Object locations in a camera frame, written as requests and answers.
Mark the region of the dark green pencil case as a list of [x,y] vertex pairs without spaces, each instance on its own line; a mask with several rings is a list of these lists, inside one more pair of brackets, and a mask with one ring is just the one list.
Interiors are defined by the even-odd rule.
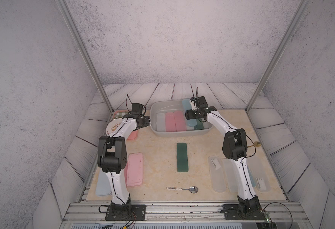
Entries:
[[200,119],[196,119],[197,124],[194,126],[194,130],[204,130],[203,122]]
[[177,143],[177,171],[189,171],[188,151],[186,143]]

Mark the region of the teal pencil case with label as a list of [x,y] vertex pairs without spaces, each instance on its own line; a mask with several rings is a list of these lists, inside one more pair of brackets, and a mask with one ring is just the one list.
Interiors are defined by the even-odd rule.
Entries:
[[197,120],[196,119],[188,119],[189,118],[189,111],[192,110],[191,107],[191,100],[190,99],[183,99],[182,100],[182,105],[185,110],[184,112],[184,117],[187,120],[187,126],[189,127],[195,127],[197,125]]

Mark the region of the frosted white pencil case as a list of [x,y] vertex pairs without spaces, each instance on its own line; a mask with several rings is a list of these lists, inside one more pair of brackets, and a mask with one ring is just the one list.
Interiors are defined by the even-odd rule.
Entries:
[[156,114],[156,131],[157,132],[166,132],[165,113]]

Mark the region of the grey plastic storage box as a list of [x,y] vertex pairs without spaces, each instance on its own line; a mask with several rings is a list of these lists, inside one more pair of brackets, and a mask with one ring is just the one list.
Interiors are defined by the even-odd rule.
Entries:
[[182,100],[179,101],[161,101],[156,102],[152,105],[150,110],[150,118],[151,118],[151,129],[155,135],[159,137],[183,137],[183,136],[195,136],[195,135],[204,135],[208,133],[211,129],[213,129],[212,124],[203,123],[204,130],[194,130],[194,127],[187,126],[187,130],[183,132],[157,132],[156,131],[156,114],[158,113],[168,113],[182,111],[185,112]]

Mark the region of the translucent pink pencil case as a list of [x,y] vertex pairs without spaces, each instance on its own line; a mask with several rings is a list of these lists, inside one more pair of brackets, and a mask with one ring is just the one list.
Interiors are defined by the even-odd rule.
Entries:
[[182,111],[174,112],[175,126],[177,132],[183,132],[187,130],[187,124],[185,121],[185,116]]

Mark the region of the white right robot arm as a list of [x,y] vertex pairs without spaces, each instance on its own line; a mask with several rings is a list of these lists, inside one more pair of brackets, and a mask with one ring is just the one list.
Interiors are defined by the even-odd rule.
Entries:
[[219,111],[207,104],[204,96],[190,99],[191,109],[185,111],[185,117],[203,119],[212,124],[223,134],[222,151],[224,156],[231,160],[238,187],[238,209],[244,215],[261,209],[259,198],[251,184],[247,167],[247,134],[242,128],[230,124]]

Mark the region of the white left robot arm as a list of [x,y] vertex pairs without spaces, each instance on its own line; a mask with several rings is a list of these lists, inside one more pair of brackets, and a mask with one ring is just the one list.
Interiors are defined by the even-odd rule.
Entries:
[[132,132],[150,125],[146,106],[133,103],[131,110],[121,118],[116,130],[99,138],[97,165],[108,177],[112,203],[115,205],[126,205],[130,200],[124,175],[127,165],[126,140]]

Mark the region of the light pink ridged pencil case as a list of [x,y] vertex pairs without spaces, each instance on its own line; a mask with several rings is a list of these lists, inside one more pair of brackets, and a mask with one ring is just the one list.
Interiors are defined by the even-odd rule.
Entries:
[[126,185],[128,187],[139,187],[143,183],[143,154],[134,153],[128,156],[126,166]]

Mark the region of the clear pencil case with label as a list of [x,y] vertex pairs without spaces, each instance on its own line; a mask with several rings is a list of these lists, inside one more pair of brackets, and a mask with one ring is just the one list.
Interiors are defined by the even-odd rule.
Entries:
[[210,179],[212,188],[215,192],[223,193],[226,191],[226,182],[223,171],[222,160],[218,156],[208,158]]

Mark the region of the light blue pencil case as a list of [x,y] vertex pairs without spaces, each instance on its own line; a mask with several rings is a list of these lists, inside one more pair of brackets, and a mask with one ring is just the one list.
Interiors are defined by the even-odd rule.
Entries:
[[102,170],[99,170],[95,194],[99,197],[109,196],[112,194],[107,174],[104,173]]

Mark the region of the clear case with label right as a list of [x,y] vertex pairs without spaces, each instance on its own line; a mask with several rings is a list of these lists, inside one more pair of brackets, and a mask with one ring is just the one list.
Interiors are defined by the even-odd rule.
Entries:
[[251,170],[253,178],[256,182],[256,188],[260,192],[269,192],[271,190],[271,186],[261,160],[257,156],[250,157],[247,159],[247,166]]

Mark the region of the pink plastic tray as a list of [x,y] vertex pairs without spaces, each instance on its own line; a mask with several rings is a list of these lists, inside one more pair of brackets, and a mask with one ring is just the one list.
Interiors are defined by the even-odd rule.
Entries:
[[[113,124],[112,127],[111,127],[111,132],[115,132],[115,131],[118,129],[118,127],[120,126],[121,123],[122,123],[121,120],[119,120],[119,121],[115,121],[114,124]],[[128,141],[132,141],[132,140],[137,139],[137,137],[138,137],[138,131],[133,131],[133,132],[129,135],[129,137],[128,137],[127,140],[128,140]]]

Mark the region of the green checkered cloth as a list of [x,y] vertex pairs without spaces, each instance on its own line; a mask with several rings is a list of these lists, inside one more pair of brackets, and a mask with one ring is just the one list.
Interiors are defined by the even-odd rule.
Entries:
[[113,119],[128,118],[129,112],[127,110],[117,110],[114,112]]

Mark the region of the round patterned ceramic plate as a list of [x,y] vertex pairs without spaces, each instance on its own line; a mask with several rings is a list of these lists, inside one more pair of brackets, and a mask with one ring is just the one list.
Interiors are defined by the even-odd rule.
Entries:
[[118,136],[122,126],[125,124],[123,119],[113,119],[106,127],[105,134],[112,137]]

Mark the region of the metal spoon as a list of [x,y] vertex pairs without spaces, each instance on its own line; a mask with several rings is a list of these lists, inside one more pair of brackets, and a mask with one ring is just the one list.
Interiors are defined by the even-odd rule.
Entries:
[[176,191],[181,191],[181,190],[186,190],[186,191],[189,191],[190,193],[192,194],[196,194],[199,189],[195,186],[193,187],[190,187],[190,188],[177,188],[177,187],[166,187],[167,190],[176,190]]

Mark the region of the right aluminium frame post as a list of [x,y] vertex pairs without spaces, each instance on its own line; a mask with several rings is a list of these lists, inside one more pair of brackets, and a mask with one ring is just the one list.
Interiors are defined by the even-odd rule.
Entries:
[[289,43],[291,37],[295,33],[298,25],[300,24],[302,18],[304,17],[307,8],[309,7],[311,1],[309,0],[302,0],[299,3],[299,6],[297,10],[295,11],[292,20],[290,21],[287,29],[285,30],[277,49],[275,50],[266,70],[264,71],[259,83],[257,84],[257,87],[247,105],[245,108],[245,111],[247,114],[249,114],[250,110],[253,108],[257,98],[259,97],[260,92],[263,90],[265,84],[267,83],[268,79],[270,78],[273,70],[275,69],[278,61],[280,60],[283,52],[286,49],[287,44]]

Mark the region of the aluminium frame post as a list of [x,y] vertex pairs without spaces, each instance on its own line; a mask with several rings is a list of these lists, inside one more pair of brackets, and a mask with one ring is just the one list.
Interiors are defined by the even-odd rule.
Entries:
[[96,68],[95,68],[95,66],[94,66],[94,64],[91,60],[91,57],[90,57],[90,55],[87,51],[87,48],[86,48],[86,46],[85,46],[85,44],[82,40],[82,37],[81,37],[81,35],[78,31],[78,28],[76,26],[76,23],[75,23],[73,17],[72,17],[71,11],[69,10],[67,2],[65,0],[57,0],[56,2],[57,2],[58,6],[60,8],[60,11],[63,15],[63,18],[65,19],[67,27],[70,30],[70,33],[71,33],[74,41],[76,42],[76,45],[79,49],[79,52],[80,52],[80,54],[81,54],[81,56],[82,56],[82,58],[83,58],[83,60],[86,64],[89,72],[90,72],[90,75],[91,75],[93,81],[96,84],[96,87],[97,87],[97,89],[98,89],[98,91],[101,95],[101,98],[102,98],[103,102],[106,104],[106,107],[107,107],[108,111],[110,113],[113,113],[114,109],[113,109],[113,107],[112,107],[112,105],[111,105],[111,103],[108,99],[108,96],[107,96],[107,94],[104,90],[104,87],[103,87],[103,85],[101,83],[101,80],[98,76],[98,73],[96,71]]
[[298,25],[300,24],[302,18],[304,17],[307,8],[309,7],[311,1],[309,0],[302,0],[299,3],[299,6],[297,10],[295,11],[292,20],[290,21],[287,29],[285,30],[277,49],[275,50],[266,70],[264,71],[259,83],[257,84],[257,87],[247,105],[245,108],[245,111],[247,114],[249,114],[250,110],[253,108],[257,98],[259,97],[260,92],[263,90],[265,84],[267,83],[268,79],[270,78],[273,70],[275,69],[278,61],[280,60],[283,52],[286,49],[287,44],[289,43],[291,37],[295,33]]

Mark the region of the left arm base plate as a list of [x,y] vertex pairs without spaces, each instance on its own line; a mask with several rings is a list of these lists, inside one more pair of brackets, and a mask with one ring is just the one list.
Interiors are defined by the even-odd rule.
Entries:
[[146,217],[146,205],[119,205],[111,203],[106,211],[106,221],[144,221]]

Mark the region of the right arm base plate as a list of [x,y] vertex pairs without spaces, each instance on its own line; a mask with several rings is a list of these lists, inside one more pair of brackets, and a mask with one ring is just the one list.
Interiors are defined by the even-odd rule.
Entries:
[[225,220],[266,220],[266,216],[257,209],[247,213],[239,204],[224,204],[220,213],[224,215]]

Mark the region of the aluminium front rail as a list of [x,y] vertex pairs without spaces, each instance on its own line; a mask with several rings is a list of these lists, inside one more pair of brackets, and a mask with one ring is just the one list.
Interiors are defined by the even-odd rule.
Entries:
[[[264,218],[234,216],[224,210],[225,202],[145,202],[144,223],[287,223],[291,228],[310,229],[312,225],[297,202],[263,202]],[[62,220],[66,223],[105,223],[106,206],[97,202],[70,204]]]

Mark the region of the left aluminium frame post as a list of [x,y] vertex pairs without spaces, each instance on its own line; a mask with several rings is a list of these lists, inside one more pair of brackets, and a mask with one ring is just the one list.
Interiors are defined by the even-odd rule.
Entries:
[[65,0],[57,0],[56,2],[57,2],[58,6],[60,8],[60,11],[63,15],[63,18],[65,19],[67,27],[70,30],[70,33],[71,33],[74,41],[76,42],[76,45],[79,49],[79,52],[80,52],[80,54],[81,54],[81,56],[82,56],[82,58],[83,58],[83,60],[86,64],[89,72],[90,72],[90,75],[91,75],[93,81],[96,84],[96,87],[97,87],[97,89],[98,89],[98,91],[101,95],[101,98],[102,98],[103,102],[106,104],[106,107],[107,107],[108,111],[110,113],[113,113],[114,109],[113,109],[113,107],[112,107],[112,105],[111,105],[111,103],[108,99],[108,96],[107,96],[107,94],[104,90],[104,87],[103,87],[103,85],[101,83],[101,80],[98,76],[98,73],[96,71],[96,68],[95,68],[95,66],[94,66],[94,64],[91,60],[91,57],[90,57],[90,55],[87,51],[87,48],[86,48],[86,46],[85,46],[85,44],[82,40],[82,37],[81,37],[81,35],[78,31],[78,28],[76,26],[76,23],[75,23],[73,17],[72,17],[71,11],[69,10],[67,2]]

